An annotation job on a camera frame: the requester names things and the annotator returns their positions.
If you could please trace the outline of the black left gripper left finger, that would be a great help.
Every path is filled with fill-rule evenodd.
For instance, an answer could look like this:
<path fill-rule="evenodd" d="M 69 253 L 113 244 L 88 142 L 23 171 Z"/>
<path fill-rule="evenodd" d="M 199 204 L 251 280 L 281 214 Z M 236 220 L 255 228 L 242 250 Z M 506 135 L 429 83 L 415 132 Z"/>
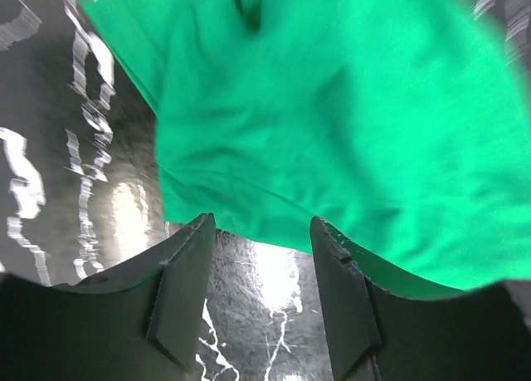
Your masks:
<path fill-rule="evenodd" d="M 1 276 L 4 380 L 184 380 L 215 246 L 210 213 L 76 285 Z"/>

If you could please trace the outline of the green t shirt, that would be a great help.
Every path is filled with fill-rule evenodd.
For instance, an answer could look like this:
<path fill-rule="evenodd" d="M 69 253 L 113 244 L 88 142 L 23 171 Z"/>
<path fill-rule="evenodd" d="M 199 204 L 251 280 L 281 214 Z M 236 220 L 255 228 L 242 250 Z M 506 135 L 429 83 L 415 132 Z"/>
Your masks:
<path fill-rule="evenodd" d="M 469 290 L 530 275 L 530 100 L 470 0 L 81 0 L 156 115 L 165 218 L 308 251 L 324 217 Z"/>

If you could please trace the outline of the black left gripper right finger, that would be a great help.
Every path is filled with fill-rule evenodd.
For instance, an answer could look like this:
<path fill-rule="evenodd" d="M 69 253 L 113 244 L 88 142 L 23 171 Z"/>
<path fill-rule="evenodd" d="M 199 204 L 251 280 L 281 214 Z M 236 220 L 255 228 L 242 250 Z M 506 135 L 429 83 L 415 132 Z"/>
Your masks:
<path fill-rule="evenodd" d="M 529 379 L 528 281 L 460 292 L 365 250 L 323 218 L 309 234 L 335 379 Z"/>

